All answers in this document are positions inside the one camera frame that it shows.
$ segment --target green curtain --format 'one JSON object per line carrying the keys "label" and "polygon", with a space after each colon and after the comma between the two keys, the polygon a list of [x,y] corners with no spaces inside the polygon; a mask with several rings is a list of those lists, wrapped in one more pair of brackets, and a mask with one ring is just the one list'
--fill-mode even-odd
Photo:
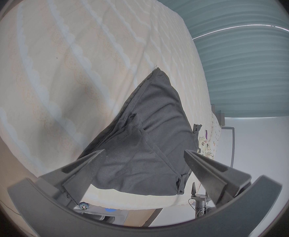
{"label": "green curtain", "polygon": [[289,115],[289,16],[277,0],[158,1],[195,38],[216,110],[226,117]]}

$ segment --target bed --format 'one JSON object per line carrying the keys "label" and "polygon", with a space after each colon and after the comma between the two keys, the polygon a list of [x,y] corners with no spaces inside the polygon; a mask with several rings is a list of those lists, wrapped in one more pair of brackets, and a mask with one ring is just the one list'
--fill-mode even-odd
{"label": "bed", "polygon": [[[0,136],[36,177],[69,164],[157,66],[191,126],[208,132],[213,158],[221,128],[178,14],[156,0],[23,0],[0,22]],[[91,185],[83,201],[121,210],[187,204],[194,181],[192,174],[175,196]]]}

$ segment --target pleated window shade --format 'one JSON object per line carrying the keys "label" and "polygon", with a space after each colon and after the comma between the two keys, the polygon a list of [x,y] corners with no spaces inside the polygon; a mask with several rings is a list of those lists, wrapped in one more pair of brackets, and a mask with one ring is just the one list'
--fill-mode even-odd
{"label": "pleated window shade", "polygon": [[289,115],[289,16],[277,0],[158,0],[184,20],[216,110]]}

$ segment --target bed sheet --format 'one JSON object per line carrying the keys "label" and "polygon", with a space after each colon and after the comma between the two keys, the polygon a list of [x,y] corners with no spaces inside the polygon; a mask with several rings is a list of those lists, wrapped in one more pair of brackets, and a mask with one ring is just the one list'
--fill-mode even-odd
{"label": "bed sheet", "polygon": [[178,14],[156,0],[23,0],[0,22],[0,136],[35,176],[60,168],[156,66],[191,126],[210,132],[205,74]]}

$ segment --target black garment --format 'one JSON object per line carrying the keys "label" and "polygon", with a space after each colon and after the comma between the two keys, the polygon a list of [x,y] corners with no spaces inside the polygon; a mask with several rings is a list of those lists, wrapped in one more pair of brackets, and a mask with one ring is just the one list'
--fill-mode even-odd
{"label": "black garment", "polygon": [[114,121],[83,151],[105,149],[107,159],[91,182],[99,189],[139,195],[183,194],[191,173],[184,150],[198,149],[177,91],[155,69],[131,94]]}

